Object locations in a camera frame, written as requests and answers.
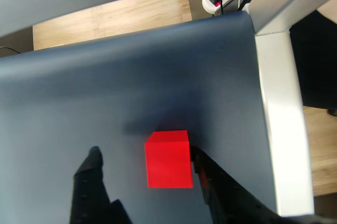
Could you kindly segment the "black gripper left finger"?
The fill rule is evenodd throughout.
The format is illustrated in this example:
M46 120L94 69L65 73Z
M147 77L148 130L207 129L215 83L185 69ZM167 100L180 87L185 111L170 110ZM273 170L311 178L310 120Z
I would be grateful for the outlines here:
M70 223L116 223L103 183L103 156L97 146L90 148L73 176Z

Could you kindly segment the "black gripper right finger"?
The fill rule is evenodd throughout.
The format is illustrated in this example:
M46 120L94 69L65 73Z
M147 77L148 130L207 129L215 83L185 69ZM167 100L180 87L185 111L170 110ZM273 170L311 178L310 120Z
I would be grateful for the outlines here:
M213 223L290 223L262 204L196 146L191 161Z

